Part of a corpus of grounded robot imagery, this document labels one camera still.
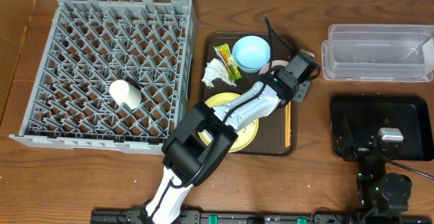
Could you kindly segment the green orange snack wrapper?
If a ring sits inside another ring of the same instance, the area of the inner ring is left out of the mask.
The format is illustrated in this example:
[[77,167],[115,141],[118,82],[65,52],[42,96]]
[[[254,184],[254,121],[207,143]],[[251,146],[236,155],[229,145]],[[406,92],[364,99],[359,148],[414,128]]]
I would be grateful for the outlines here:
[[237,63],[231,54],[229,45],[225,43],[222,45],[214,46],[213,48],[217,56],[223,61],[228,71],[229,79],[232,81],[241,79],[241,73],[239,72]]

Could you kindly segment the pink bowl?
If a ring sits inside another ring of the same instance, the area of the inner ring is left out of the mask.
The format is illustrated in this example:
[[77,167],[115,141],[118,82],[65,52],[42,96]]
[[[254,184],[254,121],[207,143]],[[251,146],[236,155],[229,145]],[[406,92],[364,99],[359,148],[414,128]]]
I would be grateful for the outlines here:
[[288,65],[288,61],[285,60],[273,60],[270,63],[265,64],[259,71],[259,75],[267,74],[271,69],[271,76],[274,76],[280,69],[284,69]]

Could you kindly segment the light blue bowl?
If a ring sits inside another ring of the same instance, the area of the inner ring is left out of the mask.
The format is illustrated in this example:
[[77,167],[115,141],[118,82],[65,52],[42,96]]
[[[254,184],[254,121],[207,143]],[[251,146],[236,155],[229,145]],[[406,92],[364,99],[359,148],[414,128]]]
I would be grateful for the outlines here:
[[232,55],[242,71],[255,73],[270,60],[271,47],[262,37],[249,35],[235,43]]

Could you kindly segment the pale green cup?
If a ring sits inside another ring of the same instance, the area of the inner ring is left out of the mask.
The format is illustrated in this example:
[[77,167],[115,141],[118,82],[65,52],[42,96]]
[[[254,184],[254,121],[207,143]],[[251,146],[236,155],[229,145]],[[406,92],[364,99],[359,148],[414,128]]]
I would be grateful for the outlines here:
[[116,80],[109,86],[109,94],[118,105],[126,105],[131,110],[142,101],[140,91],[124,80]]

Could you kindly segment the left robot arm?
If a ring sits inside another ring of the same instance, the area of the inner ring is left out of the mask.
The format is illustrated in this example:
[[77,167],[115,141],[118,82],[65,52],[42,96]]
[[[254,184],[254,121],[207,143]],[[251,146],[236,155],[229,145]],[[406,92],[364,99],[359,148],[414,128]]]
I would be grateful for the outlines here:
[[178,123],[161,148],[162,182],[140,211],[143,223],[172,223],[188,192],[220,165],[238,131],[291,100],[302,102],[314,78],[306,73],[273,69],[236,99],[216,107],[197,103]]

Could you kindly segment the white tissue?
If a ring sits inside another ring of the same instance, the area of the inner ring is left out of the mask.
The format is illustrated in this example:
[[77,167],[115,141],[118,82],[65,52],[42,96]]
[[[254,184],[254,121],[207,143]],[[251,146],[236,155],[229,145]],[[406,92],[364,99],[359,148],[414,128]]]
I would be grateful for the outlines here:
[[205,67],[205,73],[202,78],[202,82],[209,88],[213,88],[213,81],[215,79],[221,79],[223,82],[230,86],[237,86],[236,83],[229,78],[229,72],[227,71],[223,62],[217,58],[213,58],[211,62],[208,62]]

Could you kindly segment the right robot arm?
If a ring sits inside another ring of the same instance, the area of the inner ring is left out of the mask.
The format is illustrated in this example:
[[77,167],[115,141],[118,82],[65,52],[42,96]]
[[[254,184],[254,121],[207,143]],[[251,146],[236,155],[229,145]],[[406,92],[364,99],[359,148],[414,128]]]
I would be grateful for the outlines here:
[[357,162],[357,194],[362,204],[362,209],[345,217],[343,223],[403,222],[412,182],[404,174],[386,171],[386,164],[392,162],[387,156],[398,156],[402,145],[403,134],[397,128],[380,128],[366,143],[357,144],[348,119],[343,117],[335,149],[343,160]]

